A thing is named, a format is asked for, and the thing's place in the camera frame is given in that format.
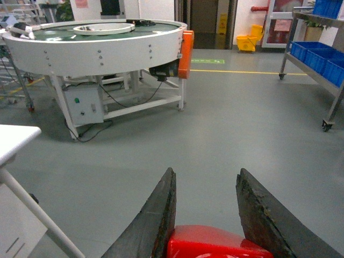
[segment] white wall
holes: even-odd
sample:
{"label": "white wall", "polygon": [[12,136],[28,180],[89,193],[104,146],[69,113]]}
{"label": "white wall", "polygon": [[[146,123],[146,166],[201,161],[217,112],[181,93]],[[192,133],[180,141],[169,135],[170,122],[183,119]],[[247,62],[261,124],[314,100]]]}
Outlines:
{"label": "white wall", "polygon": [[139,10],[138,0],[124,0],[124,9],[125,9],[126,18],[140,19],[140,10]]}
{"label": "white wall", "polygon": [[174,20],[174,0],[138,0],[141,19]]}
{"label": "white wall", "polygon": [[76,8],[75,0],[70,0],[75,20],[97,20],[101,18],[102,6],[99,0],[88,0],[88,8]]}
{"label": "white wall", "polygon": [[[88,0],[88,8],[76,8],[71,0],[75,20],[100,19],[100,0]],[[174,0],[124,0],[126,18],[174,20]]]}
{"label": "white wall", "polygon": [[238,0],[234,28],[234,45],[237,44],[238,35],[249,35],[251,33],[252,24],[263,26],[266,12],[251,12],[251,7],[267,5],[268,0]]}

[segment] door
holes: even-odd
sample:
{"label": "door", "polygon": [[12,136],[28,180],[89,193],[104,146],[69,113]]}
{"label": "door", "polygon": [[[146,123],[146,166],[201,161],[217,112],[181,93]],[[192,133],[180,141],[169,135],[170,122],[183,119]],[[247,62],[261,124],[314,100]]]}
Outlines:
{"label": "door", "polygon": [[195,33],[216,33],[218,0],[191,0],[191,29]]}
{"label": "door", "polygon": [[[271,0],[267,14],[262,47],[285,48],[294,7],[303,6],[307,0]],[[298,37],[299,26],[295,37]]]}

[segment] orange motor housing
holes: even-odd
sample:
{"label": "orange motor housing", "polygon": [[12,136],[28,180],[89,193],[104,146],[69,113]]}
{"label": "orange motor housing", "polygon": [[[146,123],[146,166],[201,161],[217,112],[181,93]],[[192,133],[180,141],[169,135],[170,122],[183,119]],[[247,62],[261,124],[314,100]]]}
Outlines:
{"label": "orange motor housing", "polygon": [[190,76],[192,50],[194,48],[194,31],[183,32],[183,42],[181,48],[182,58],[179,60],[178,77],[188,79]]}

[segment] metal shelf cart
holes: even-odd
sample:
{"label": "metal shelf cart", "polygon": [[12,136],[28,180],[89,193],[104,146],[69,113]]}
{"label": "metal shelf cart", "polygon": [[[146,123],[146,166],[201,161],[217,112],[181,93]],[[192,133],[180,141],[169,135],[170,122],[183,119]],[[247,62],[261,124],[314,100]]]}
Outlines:
{"label": "metal shelf cart", "polygon": [[294,56],[292,56],[290,52],[290,46],[291,42],[294,39],[295,31],[296,31],[296,26],[297,22],[299,19],[301,20],[310,20],[312,22],[320,23],[325,26],[330,26],[330,27],[335,27],[338,28],[337,35],[334,39],[332,47],[342,51],[344,50],[344,45],[343,45],[343,39],[344,39],[344,21],[341,20],[335,20],[335,19],[329,19],[321,16],[316,16],[312,15],[309,12],[304,12],[305,10],[309,11],[310,8],[297,8],[297,10],[300,11],[294,11],[293,12],[293,20],[291,24],[291,31],[290,31],[290,36],[289,36],[289,41],[286,46],[285,52],[284,52],[284,58],[282,62],[282,67],[281,71],[279,73],[279,78],[282,80],[284,79],[284,76],[286,75],[284,73],[284,68],[285,68],[285,63],[287,60],[291,61],[294,65],[296,65],[298,68],[300,68],[302,71],[308,74],[312,79],[314,79],[316,82],[318,82],[321,86],[323,86],[326,90],[328,90],[334,97],[334,101],[332,103],[332,107],[326,116],[326,118],[323,119],[322,121],[322,129],[324,132],[327,132],[329,129],[331,129],[332,125],[334,124],[334,116],[338,110],[338,107],[344,97],[344,82],[340,85],[338,88],[336,85],[322,77],[320,74],[315,72],[313,69],[311,69],[309,66],[306,64],[302,63],[298,59],[296,59]]}

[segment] doorway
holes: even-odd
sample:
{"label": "doorway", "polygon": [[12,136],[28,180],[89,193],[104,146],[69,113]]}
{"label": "doorway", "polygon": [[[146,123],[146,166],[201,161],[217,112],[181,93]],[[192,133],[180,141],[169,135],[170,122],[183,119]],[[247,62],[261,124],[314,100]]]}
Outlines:
{"label": "doorway", "polygon": [[219,0],[191,0],[190,28],[195,32],[194,48],[214,49]]}
{"label": "doorway", "polygon": [[238,0],[175,0],[175,20],[195,32],[194,48],[231,49]]}

